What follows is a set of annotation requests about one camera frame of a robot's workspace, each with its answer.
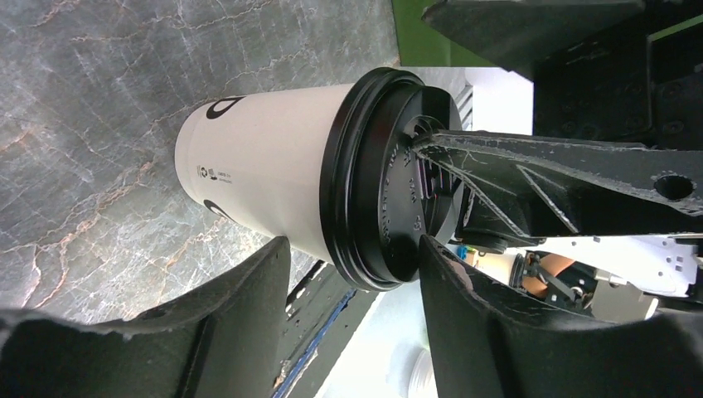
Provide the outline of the green paper bag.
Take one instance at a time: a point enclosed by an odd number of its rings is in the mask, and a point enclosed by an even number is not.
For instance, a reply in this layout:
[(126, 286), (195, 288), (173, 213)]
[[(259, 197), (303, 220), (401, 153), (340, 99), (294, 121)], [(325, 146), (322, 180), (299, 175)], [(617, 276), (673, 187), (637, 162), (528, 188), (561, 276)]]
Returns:
[(392, 0), (397, 46), (402, 66), (494, 67), (436, 32), (422, 21), (424, 10), (436, 1)]

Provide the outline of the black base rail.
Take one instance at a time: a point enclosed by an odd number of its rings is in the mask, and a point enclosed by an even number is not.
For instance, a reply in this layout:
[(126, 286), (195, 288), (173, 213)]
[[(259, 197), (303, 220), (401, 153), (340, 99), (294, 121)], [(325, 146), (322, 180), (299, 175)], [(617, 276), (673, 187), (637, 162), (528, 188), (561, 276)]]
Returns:
[(378, 294), (354, 289), (321, 260), (289, 293), (272, 397), (314, 397)]

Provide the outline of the single white paper cup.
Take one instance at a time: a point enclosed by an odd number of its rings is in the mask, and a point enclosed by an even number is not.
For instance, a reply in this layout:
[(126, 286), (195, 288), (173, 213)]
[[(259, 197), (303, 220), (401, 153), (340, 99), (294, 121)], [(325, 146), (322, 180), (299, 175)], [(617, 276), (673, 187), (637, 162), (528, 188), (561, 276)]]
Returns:
[(193, 111), (177, 135), (178, 181), (198, 204), (331, 261), (320, 216), (322, 160), (351, 85), (234, 95)]

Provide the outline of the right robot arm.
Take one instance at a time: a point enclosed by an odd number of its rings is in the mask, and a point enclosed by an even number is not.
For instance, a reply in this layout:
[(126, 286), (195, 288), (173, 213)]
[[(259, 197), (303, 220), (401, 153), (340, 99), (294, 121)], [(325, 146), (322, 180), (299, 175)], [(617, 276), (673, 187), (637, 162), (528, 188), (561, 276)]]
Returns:
[(699, 1), (439, 1), (423, 21), (530, 80), (531, 133), (439, 130), (416, 150), (470, 191), (458, 237), (563, 255), (696, 302)]

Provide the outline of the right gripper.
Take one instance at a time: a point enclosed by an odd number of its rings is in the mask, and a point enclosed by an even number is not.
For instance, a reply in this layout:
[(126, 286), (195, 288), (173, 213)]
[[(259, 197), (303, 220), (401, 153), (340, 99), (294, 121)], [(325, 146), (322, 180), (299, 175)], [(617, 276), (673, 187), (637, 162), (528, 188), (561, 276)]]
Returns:
[(556, 52), (534, 80), (542, 137), (437, 130), (413, 142), (465, 184), (462, 242), (702, 232), (700, 1), (438, 1), (422, 21), (523, 75)]

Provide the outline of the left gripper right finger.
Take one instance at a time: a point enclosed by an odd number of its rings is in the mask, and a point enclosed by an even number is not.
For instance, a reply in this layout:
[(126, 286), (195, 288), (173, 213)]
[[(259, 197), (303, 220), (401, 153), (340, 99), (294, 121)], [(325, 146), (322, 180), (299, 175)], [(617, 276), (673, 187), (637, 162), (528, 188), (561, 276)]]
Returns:
[(702, 316), (609, 323), (541, 302), (419, 241), (441, 397), (699, 397)]

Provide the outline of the white paper cup stack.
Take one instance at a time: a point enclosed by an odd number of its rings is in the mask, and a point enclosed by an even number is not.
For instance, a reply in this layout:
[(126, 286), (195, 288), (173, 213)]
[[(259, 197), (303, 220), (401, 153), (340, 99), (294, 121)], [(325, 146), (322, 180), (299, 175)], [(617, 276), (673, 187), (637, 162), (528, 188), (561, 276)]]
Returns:
[(438, 398), (432, 358), (429, 350), (419, 352), (408, 385), (409, 398)]

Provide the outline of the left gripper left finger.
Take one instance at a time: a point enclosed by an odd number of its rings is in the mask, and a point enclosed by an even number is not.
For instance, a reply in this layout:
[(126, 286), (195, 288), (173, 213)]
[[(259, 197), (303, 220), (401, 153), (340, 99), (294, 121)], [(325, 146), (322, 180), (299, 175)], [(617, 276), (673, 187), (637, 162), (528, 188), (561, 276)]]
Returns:
[(269, 397), (288, 293), (276, 237), (235, 268), (136, 318), (82, 324), (1, 312), (4, 397)]

